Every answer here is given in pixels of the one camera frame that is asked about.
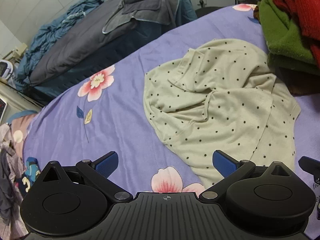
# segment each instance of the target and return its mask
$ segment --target gray blanket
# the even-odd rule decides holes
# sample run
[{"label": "gray blanket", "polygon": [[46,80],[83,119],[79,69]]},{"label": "gray blanket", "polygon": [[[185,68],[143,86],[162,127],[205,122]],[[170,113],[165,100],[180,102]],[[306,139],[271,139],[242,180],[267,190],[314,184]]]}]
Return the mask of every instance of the gray blanket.
[{"label": "gray blanket", "polygon": [[137,22],[130,21],[112,33],[104,35],[102,28],[122,0],[108,0],[76,23],[51,49],[44,54],[29,80],[35,86],[64,73],[97,49],[136,28]]},{"label": "gray blanket", "polygon": [[[179,0],[169,0],[169,4],[171,7],[171,10],[174,14],[174,18],[179,6]],[[165,3],[165,0],[161,0],[161,6],[158,10],[135,10],[131,13],[123,14],[124,12],[124,1],[122,0],[121,3],[118,5],[117,10],[114,12],[114,14],[106,21],[105,26],[103,27],[103,33],[108,34],[117,27],[130,22],[131,19],[136,19],[140,21],[148,21],[148,22],[154,22],[159,23],[163,25],[169,25],[171,23],[169,12]]]}]

